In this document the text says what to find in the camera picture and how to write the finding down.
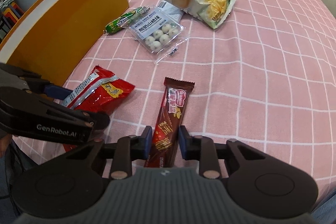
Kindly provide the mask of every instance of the human hand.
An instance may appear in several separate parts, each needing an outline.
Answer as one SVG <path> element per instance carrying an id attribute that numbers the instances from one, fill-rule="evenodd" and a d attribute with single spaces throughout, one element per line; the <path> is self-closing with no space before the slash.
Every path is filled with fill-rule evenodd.
<path id="1" fill-rule="evenodd" d="M 2 158 L 3 155 L 5 154 L 8 145 L 12 141 L 12 137 L 13 137 L 13 135 L 7 134 L 6 136 L 4 136 L 0 139 L 0 158 Z"/>

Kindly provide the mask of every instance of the checkered tablecloth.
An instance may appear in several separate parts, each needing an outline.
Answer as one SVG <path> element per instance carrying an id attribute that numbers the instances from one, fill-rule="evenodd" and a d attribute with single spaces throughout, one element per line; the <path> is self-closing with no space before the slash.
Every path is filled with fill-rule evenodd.
<path id="1" fill-rule="evenodd" d="M 181 24 L 187 42 L 158 66 L 121 31 L 103 35 L 65 83 L 74 89 L 99 64 L 136 85 L 111 116 L 106 142 L 155 126 L 168 76 L 195 82 L 183 122 L 191 134 L 237 138 L 297 166 L 315 178 L 320 195 L 334 187 L 336 20 L 322 1 L 237 0 L 216 31 L 189 15 Z M 16 142 L 39 164 L 64 152 L 53 143 Z M 176 165 L 196 163 L 178 154 Z"/>

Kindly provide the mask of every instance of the clear plastic object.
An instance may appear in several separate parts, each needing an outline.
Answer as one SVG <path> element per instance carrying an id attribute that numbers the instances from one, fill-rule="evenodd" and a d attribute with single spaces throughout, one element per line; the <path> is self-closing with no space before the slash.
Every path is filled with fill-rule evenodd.
<path id="1" fill-rule="evenodd" d="M 184 27 L 158 7 L 143 7 L 122 27 L 131 31 L 135 40 L 153 56 L 156 64 L 173 55 L 185 41 L 179 37 Z"/>

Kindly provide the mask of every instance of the red snack package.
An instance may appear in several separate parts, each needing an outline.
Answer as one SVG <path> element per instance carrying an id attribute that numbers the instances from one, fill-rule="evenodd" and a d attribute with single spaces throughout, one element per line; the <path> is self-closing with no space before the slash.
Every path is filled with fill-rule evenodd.
<path id="1" fill-rule="evenodd" d="M 195 83 L 165 78 L 166 86 L 157 117 L 152 147 L 145 167 L 172 167 L 177 150 L 177 133 L 182 124 L 188 96 Z"/>
<path id="2" fill-rule="evenodd" d="M 111 115 L 134 88 L 134 85 L 119 79 L 112 71 L 95 66 L 89 77 L 63 100 L 62 105 Z M 75 147 L 63 146 L 66 151 Z"/>

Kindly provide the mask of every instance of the white candy ball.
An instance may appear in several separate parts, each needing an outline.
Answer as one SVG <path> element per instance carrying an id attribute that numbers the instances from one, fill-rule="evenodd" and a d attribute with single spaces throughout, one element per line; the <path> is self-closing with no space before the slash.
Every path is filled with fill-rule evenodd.
<path id="1" fill-rule="evenodd" d="M 174 36 L 178 35 L 179 34 L 179 30 L 176 29 L 176 28 L 171 28 L 169 31 L 168 31 L 168 35 L 170 38 L 173 38 Z"/>
<path id="2" fill-rule="evenodd" d="M 166 23 L 165 25 L 162 26 L 161 30 L 164 33 L 167 33 L 171 29 L 171 25 L 169 23 Z"/>
<path id="3" fill-rule="evenodd" d="M 153 33 L 153 37 L 155 39 L 158 39 L 161 35 L 163 35 L 163 31 L 161 31 L 160 29 L 156 30 L 154 33 Z"/>
<path id="4" fill-rule="evenodd" d="M 162 45 L 165 45 L 170 41 L 170 37 L 167 34 L 163 34 L 163 35 L 160 36 L 159 40 L 162 43 Z"/>
<path id="5" fill-rule="evenodd" d="M 155 41 L 155 38 L 152 37 L 151 35 L 145 38 L 145 44 L 148 45 L 148 46 L 150 44 L 152 44 L 152 42 L 154 42 L 154 41 Z"/>
<path id="6" fill-rule="evenodd" d="M 160 47 L 161 47 L 161 43 L 159 41 L 154 41 L 152 44 L 150 44 L 150 48 L 152 51 Z"/>

